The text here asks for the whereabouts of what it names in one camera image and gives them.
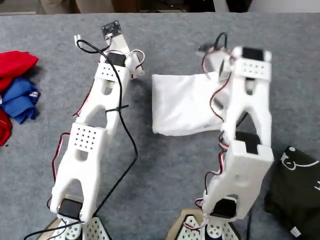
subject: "cartoon print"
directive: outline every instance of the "cartoon print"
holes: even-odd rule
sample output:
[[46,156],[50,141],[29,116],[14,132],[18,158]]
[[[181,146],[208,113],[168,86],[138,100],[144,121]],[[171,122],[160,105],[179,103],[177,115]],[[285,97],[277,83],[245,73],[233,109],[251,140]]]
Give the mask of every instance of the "cartoon print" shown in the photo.
[[[289,147],[289,150],[291,152],[296,151],[296,149],[294,147],[292,147],[292,146]],[[297,167],[307,168],[307,167],[312,167],[312,166],[314,166],[314,165],[319,163],[319,161],[315,161],[315,162],[312,162],[310,164],[304,164],[304,165],[303,164],[296,164],[296,162],[293,159],[290,159],[285,152],[283,153],[283,155],[282,155],[280,160],[281,160],[282,164],[287,169],[289,169],[291,171],[294,171]]]

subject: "black cable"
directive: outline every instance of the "black cable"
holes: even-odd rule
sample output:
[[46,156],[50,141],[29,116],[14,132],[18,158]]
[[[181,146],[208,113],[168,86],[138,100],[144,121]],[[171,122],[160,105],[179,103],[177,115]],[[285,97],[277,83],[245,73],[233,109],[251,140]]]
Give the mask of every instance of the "black cable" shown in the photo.
[[113,185],[113,187],[111,188],[111,190],[108,192],[108,194],[105,196],[105,198],[102,200],[102,202],[100,203],[100,205],[97,207],[97,209],[95,210],[95,212],[93,213],[93,217],[95,217],[97,215],[97,213],[100,211],[100,209],[103,207],[103,205],[106,203],[106,201],[108,200],[108,198],[111,196],[111,194],[114,192],[114,190],[117,188],[117,186],[119,185],[119,183],[123,180],[123,178],[127,175],[127,173],[130,171],[130,169],[133,167],[133,165],[136,163],[137,159],[138,159],[138,149],[137,149],[137,145],[135,143],[135,140],[133,139],[133,137],[131,136],[126,124],[125,124],[125,121],[122,117],[122,113],[121,113],[121,110],[125,107],[127,107],[126,105],[125,106],[122,106],[122,92],[123,92],[123,87],[122,87],[122,83],[121,83],[121,80],[120,80],[120,77],[118,75],[118,71],[116,70],[114,64],[112,63],[112,61],[100,50],[98,49],[96,46],[92,45],[90,42],[86,41],[86,40],[83,40],[83,39],[79,39],[76,44],[77,46],[83,50],[83,48],[81,48],[79,46],[79,43],[84,43],[86,44],[87,46],[93,48],[94,50],[96,50],[98,53],[100,53],[104,58],[105,60],[108,62],[108,64],[110,64],[112,70],[114,71],[114,74],[117,78],[117,81],[118,81],[118,84],[119,84],[119,105],[118,105],[118,108],[115,108],[115,109],[112,109],[112,111],[117,111],[118,114],[119,114],[119,118],[120,118],[120,121],[122,123],[122,126],[126,132],[126,134],[128,135],[128,137],[130,138],[131,142],[132,142],[132,145],[133,145],[133,148],[134,148],[134,154],[135,154],[135,157],[133,159],[133,161],[131,162],[131,164],[128,166],[128,168],[124,171],[124,173],[121,175],[121,177],[116,181],[116,183]]
[[214,42],[214,45],[213,45],[214,49],[217,49],[217,48],[218,48],[218,43],[219,43],[219,40],[220,40],[220,38],[221,38],[222,36],[224,36],[224,48],[227,49],[228,35],[227,35],[227,33],[224,32],[224,31],[221,32],[221,33],[218,35],[218,37],[215,39],[215,42]]
[[23,240],[27,240],[28,238],[30,238],[30,237],[32,237],[34,235],[43,234],[43,233],[47,233],[47,232],[52,232],[52,231],[55,231],[55,230],[64,229],[64,228],[71,227],[71,226],[77,225],[77,224],[82,224],[82,223],[83,223],[83,221],[76,221],[74,223],[70,223],[70,224],[67,224],[65,226],[58,226],[58,227],[55,227],[55,228],[48,228],[48,229],[44,229],[44,230],[41,230],[41,231],[35,231],[35,232],[30,233],[27,236],[25,236],[23,238]]
[[61,220],[62,220],[62,222],[64,223],[65,229],[64,229],[62,232],[60,232],[58,235],[51,236],[51,237],[47,238],[46,240],[55,239],[55,238],[61,236],[61,235],[67,230],[67,227],[66,227],[67,223],[66,223],[66,221],[63,220],[63,219],[61,219]]
[[48,209],[50,209],[50,206],[49,206],[49,201],[52,199],[52,196],[48,199],[48,201],[46,201],[46,207],[48,208]]
[[252,218],[252,212],[253,212],[254,206],[251,207],[249,214],[248,214],[248,222],[246,224],[246,240],[250,239],[250,234],[251,234],[251,218]]
[[78,46],[78,48],[80,48],[82,51],[84,51],[85,53],[87,54],[99,54],[100,52],[104,52],[105,50],[109,49],[110,46],[111,46],[111,43],[112,43],[112,38],[110,38],[110,43],[108,46],[106,46],[105,48],[102,48],[102,49],[98,49],[97,47],[95,47],[96,49],[98,50],[95,50],[95,51],[90,51],[90,50],[87,50],[83,47],[81,47],[79,44],[78,44],[78,41],[76,41],[76,45]]
[[248,112],[246,111],[245,114],[243,114],[243,116],[241,117],[241,119],[236,123],[235,127],[239,127],[240,124],[242,124],[242,122],[246,119],[246,117],[248,116]]

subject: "white label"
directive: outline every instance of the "white label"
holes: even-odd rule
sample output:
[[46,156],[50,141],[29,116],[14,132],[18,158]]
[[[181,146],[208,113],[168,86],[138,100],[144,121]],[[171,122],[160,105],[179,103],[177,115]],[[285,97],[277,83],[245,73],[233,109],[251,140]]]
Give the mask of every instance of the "white label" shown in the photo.
[[298,230],[297,227],[292,228],[290,233],[292,233],[292,235],[295,236],[296,238],[301,235],[301,232]]
[[33,91],[32,93],[29,94],[30,97],[38,97],[38,93],[36,91]]

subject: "red cloth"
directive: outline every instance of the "red cloth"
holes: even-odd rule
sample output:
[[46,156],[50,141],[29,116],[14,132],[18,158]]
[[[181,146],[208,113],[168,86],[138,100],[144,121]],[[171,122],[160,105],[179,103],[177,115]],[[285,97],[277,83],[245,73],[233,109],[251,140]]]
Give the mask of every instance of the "red cloth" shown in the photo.
[[20,77],[36,65],[38,58],[27,51],[0,53],[0,94],[9,87],[14,78]]
[[11,135],[12,125],[7,114],[0,107],[0,146],[5,144]]

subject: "perforated plate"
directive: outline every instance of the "perforated plate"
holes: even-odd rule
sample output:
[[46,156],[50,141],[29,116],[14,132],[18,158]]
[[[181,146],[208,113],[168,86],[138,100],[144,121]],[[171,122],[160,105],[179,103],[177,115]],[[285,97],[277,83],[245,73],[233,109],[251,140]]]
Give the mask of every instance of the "perforated plate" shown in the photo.
[[85,227],[83,227],[83,240],[110,240],[98,217],[94,217]]
[[[194,228],[199,227],[199,224],[194,216],[188,216],[184,222],[193,226]],[[185,226],[182,226],[176,240],[201,240],[201,234],[198,231],[191,231]]]
[[235,74],[246,78],[271,81],[271,64],[265,61],[240,58],[235,63]]
[[69,145],[85,152],[93,151],[104,137],[105,131],[104,128],[73,123]]
[[[61,221],[59,227],[62,227],[64,225],[65,224]],[[64,228],[56,230],[54,231],[52,236],[57,236],[59,234],[61,235],[52,238],[52,240],[76,240],[81,233],[81,227],[83,227],[82,240],[110,240],[104,226],[102,225],[98,217],[92,218],[91,221],[84,226],[81,224],[70,226],[65,230],[63,234],[61,233],[64,231]]]
[[[64,225],[65,225],[64,222],[61,221],[60,224],[59,224],[59,227],[63,227]],[[64,230],[65,229],[62,228],[62,229],[54,231],[54,233],[52,234],[52,237],[53,236],[57,236],[57,237],[54,237],[54,238],[51,238],[51,239],[52,240],[65,240],[65,239],[76,240],[79,237],[80,233],[81,233],[81,224],[69,226],[69,227],[66,228],[65,231]]]
[[[124,76],[126,75],[125,72],[128,72],[128,70],[125,67],[117,66],[117,65],[115,65],[114,67],[115,67],[116,71],[118,72],[118,75],[120,76],[120,78],[122,75],[124,75]],[[114,70],[112,69],[111,65],[108,63],[103,63],[103,62],[99,63],[99,66],[96,70],[94,79],[105,79],[105,80],[112,81],[112,82],[118,81],[117,76],[116,76]]]
[[[185,223],[193,226],[199,227],[199,223],[197,222],[196,218],[192,215],[188,216]],[[206,227],[201,228],[199,231],[191,231],[190,229],[186,228],[185,226],[181,225],[180,232],[176,237],[176,240],[205,240],[205,232],[212,239],[222,239],[222,240],[239,240],[234,230],[228,223],[211,223],[208,224]]]

